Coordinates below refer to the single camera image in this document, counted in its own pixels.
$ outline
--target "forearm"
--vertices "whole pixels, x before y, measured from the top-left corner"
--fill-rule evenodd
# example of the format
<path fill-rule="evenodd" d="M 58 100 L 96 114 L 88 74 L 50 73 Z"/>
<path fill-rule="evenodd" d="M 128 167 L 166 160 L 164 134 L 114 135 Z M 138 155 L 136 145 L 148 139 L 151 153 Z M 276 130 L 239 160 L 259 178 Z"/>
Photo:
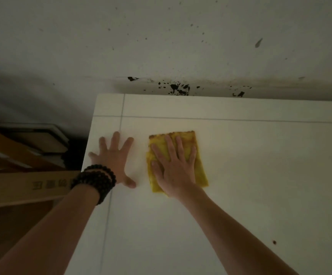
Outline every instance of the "forearm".
<path fill-rule="evenodd" d="M 180 199 L 202 228 L 229 275 L 297 274 L 200 188 Z"/>
<path fill-rule="evenodd" d="M 98 200 L 89 185 L 73 188 L 0 260 L 0 275 L 64 274 Z"/>

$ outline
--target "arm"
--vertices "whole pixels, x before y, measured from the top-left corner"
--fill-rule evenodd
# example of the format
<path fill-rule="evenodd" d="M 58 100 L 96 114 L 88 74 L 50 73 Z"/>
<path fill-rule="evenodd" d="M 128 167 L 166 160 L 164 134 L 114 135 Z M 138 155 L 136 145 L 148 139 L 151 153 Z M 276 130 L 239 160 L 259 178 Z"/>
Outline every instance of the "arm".
<path fill-rule="evenodd" d="M 152 146 L 164 167 L 157 162 L 153 172 L 168 196 L 177 198 L 191 213 L 208 238 L 226 272 L 234 274 L 297 274 L 235 219 L 217 206 L 195 184 L 196 149 L 185 160 L 182 142 L 177 138 L 178 157 L 171 138 L 166 136 L 171 161 L 167 161 L 156 146 Z"/>
<path fill-rule="evenodd" d="M 133 138 L 118 150 L 120 134 L 115 132 L 107 149 L 99 139 L 100 154 L 90 153 L 92 164 L 110 168 L 118 182 L 130 188 L 136 184 L 124 173 L 124 166 Z M 99 200 L 98 191 L 79 184 L 34 226 L 1 260 L 0 275 L 61 275 L 74 253 L 80 236 Z"/>

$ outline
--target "hand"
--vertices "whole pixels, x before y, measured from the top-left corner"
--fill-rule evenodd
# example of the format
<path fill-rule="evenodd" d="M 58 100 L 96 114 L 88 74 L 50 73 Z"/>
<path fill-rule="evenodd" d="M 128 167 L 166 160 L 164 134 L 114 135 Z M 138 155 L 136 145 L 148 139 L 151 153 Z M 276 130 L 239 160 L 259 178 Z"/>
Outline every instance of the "hand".
<path fill-rule="evenodd" d="M 129 188 L 136 188 L 136 182 L 129 178 L 124 171 L 126 158 L 134 138 L 128 138 L 123 147 L 119 150 L 120 133 L 114 132 L 111 138 L 110 148 L 107 149 L 106 139 L 101 137 L 99 139 L 99 155 L 90 152 L 88 155 L 93 164 L 101 164 L 111 169 L 116 175 L 116 183 L 123 183 Z"/>
<path fill-rule="evenodd" d="M 169 197 L 176 197 L 180 199 L 184 193 L 187 193 L 191 188 L 198 187 L 195 184 L 194 162 L 196 157 L 196 147 L 191 149 L 190 158 L 185 160 L 184 149 L 180 136 L 176 137 L 177 152 L 174 144 L 169 135 L 165 136 L 167 142 L 168 153 L 170 154 L 171 161 L 168 161 L 159 148 L 153 144 L 151 146 L 154 154 L 159 162 L 164 167 L 162 174 L 161 168 L 157 161 L 152 161 L 152 170 L 157 179 L 158 185 Z"/>

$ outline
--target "person's left arm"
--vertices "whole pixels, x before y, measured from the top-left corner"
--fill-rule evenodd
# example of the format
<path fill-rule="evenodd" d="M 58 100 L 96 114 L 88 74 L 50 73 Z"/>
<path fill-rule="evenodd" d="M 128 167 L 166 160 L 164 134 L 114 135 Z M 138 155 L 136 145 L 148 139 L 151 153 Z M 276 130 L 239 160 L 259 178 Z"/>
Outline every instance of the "person's left arm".
<path fill-rule="evenodd" d="M 135 188 L 136 183 L 124 172 L 133 138 L 128 138 L 120 150 L 119 140 L 120 134 L 115 132 L 108 149 L 105 138 L 101 137 L 99 155 L 90 152 L 89 156 L 92 164 L 101 164 L 110 168 L 118 183 Z M 75 186 L 47 216 L 4 255 L 0 260 L 0 275 L 64 274 L 98 200 L 99 193 L 94 187 L 87 184 Z"/>

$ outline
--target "person's left hand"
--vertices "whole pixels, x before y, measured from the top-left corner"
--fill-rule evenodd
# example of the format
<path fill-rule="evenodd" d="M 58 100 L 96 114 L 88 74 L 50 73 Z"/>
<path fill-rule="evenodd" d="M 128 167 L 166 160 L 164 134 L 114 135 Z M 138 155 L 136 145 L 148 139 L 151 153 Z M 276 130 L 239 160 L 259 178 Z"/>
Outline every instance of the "person's left hand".
<path fill-rule="evenodd" d="M 101 164 L 111 169 L 116 175 L 116 183 L 123 183 L 129 188 L 136 188 L 136 182 L 129 178 L 124 171 L 126 158 L 134 138 L 128 138 L 123 147 L 119 150 L 120 133 L 114 132 L 111 138 L 110 148 L 107 148 L 106 139 L 101 137 L 99 139 L 99 155 L 90 152 L 88 155 L 91 158 L 92 164 Z"/>

